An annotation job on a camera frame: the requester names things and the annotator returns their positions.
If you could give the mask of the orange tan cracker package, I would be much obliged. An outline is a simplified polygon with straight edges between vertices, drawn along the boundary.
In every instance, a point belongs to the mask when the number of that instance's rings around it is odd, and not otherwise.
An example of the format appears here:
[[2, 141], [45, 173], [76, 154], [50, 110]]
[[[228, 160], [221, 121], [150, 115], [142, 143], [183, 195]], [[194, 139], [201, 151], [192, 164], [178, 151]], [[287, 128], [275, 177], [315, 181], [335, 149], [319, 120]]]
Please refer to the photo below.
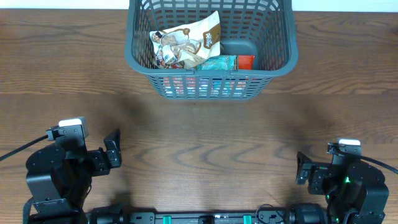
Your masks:
[[234, 61], [234, 70], [252, 70], [254, 60], [254, 55], [237, 55]]

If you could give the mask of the Kleenex tissue multipack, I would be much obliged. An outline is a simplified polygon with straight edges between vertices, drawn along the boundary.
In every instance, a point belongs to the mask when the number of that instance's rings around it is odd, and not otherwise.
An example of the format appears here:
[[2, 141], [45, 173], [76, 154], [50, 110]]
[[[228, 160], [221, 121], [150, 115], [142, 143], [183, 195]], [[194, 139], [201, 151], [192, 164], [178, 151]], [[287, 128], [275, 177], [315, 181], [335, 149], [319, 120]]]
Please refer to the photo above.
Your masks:
[[248, 78], [160, 78], [165, 96], [176, 98], [236, 98], [244, 93], [248, 82]]

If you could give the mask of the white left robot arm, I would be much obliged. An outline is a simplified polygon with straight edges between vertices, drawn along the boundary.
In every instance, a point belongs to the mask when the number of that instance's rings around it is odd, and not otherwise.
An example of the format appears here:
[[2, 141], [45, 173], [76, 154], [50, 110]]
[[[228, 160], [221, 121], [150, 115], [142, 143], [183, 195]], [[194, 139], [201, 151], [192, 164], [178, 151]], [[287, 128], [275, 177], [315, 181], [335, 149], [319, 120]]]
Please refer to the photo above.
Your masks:
[[83, 204], [92, 179], [122, 164], [120, 130], [104, 138], [104, 147], [89, 151], [82, 124], [53, 126], [51, 144], [27, 160], [26, 182], [32, 194], [23, 208], [24, 223], [89, 223]]

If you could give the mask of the teal small snack packet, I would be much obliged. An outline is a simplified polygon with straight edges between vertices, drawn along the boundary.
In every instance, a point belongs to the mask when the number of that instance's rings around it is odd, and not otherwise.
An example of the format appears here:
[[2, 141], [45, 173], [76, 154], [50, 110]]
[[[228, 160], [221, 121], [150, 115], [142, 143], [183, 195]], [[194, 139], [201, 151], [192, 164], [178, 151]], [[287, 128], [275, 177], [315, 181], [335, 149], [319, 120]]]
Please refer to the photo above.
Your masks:
[[235, 70], [236, 55], [219, 55], [211, 57], [197, 66], [197, 70]]

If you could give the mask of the grey plastic lattice basket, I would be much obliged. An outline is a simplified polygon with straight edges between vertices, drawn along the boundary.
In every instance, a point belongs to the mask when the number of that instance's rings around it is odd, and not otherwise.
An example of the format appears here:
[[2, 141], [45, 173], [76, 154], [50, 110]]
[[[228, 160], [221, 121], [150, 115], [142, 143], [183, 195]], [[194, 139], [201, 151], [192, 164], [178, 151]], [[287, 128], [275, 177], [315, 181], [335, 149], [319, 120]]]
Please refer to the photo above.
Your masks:
[[292, 3], [131, 1], [124, 55], [164, 98], [248, 100], [297, 64]]

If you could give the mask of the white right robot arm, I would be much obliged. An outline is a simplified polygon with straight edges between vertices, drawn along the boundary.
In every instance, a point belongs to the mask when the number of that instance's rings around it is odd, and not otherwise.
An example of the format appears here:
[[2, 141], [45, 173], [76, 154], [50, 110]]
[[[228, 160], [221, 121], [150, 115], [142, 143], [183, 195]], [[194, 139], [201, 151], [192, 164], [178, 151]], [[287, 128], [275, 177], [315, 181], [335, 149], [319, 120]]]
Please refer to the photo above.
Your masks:
[[382, 223], [389, 196], [385, 176], [372, 166], [385, 164], [361, 155], [358, 140], [341, 139], [328, 144], [332, 161], [314, 162], [297, 153], [296, 183], [308, 184], [312, 195], [323, 195], [324, 209], [318, 204], [302, 203], [289, 208], [286, 223]]

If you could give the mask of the white brown Pancee snack bag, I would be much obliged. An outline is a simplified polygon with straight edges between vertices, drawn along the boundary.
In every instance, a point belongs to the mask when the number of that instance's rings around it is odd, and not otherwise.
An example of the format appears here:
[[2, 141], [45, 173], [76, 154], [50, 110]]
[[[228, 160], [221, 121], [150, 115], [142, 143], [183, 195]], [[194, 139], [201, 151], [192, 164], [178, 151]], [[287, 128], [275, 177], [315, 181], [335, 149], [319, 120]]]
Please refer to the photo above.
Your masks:
[[149, 33], [154, 65], [160, 69], [192, 69], [221, 52], [221, 24], [217, 11], [191, 24]]

